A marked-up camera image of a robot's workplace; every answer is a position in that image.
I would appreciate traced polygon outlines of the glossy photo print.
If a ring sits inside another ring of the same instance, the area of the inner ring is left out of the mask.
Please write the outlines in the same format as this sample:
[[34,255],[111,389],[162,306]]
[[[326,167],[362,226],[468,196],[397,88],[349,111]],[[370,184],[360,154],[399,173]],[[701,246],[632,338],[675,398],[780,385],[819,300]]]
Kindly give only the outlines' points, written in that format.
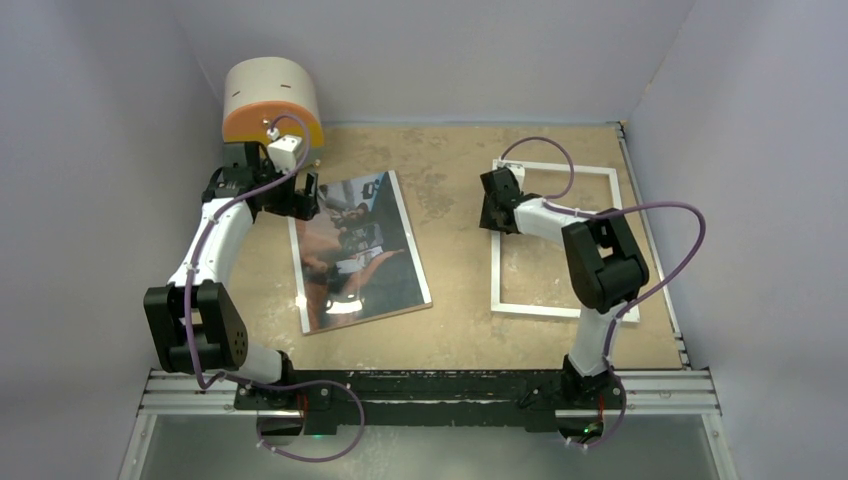
[[431,307],[395,171],[325,183],[315,194],[318,213],[289,227],[303,334]]

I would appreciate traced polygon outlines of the white wooden picture frame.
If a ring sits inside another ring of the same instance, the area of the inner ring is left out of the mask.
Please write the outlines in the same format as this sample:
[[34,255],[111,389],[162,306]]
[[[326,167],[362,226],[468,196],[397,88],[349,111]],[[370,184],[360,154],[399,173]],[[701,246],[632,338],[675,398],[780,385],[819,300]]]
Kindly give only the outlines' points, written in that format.
[[[569,180],[566,164],[519,160],[492,161],[508,167],[522,185],[541,194],[557,193]],[[576,166],[575,182],[562,199],[569,208],[603,210],[623,206],[617,171]],[[495,313],[575,320],[579,301],[566,271],[565,257],[553,243],[525,235],[491,234],[491,310]]]

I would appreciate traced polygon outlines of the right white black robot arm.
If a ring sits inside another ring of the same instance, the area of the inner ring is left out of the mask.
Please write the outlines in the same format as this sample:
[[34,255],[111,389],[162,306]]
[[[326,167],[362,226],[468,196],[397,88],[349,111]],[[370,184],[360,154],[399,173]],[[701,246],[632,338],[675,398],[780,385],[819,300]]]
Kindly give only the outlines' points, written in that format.
[[622,317],[650,278],[623,212],[567,210],[524,192],[513,171],[480,175],[480,227],[549,240],[564,250],[571,288],[581,304],[574,344],[564,357],[561,392],[576,407],[596,399],[610,381],[610,353]]

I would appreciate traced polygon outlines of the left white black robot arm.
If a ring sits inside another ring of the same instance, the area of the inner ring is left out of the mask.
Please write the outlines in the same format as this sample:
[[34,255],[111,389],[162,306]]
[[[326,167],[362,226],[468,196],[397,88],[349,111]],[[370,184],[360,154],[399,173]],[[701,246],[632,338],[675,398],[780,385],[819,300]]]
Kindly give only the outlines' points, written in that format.
[[227,285],[259,213],[299,220],[318,213],[316,174],[307,175],[304,188],[296,187],[309,152],[309,141],[295,135],[270,144],[224,143],[223,164],[201,195],[200,222],[184,259],[143,298],[164,371],[193,374],[203,389],[225,377],[260,384],[260,397],[275,409],[297,399],[288,355],[249,339]]

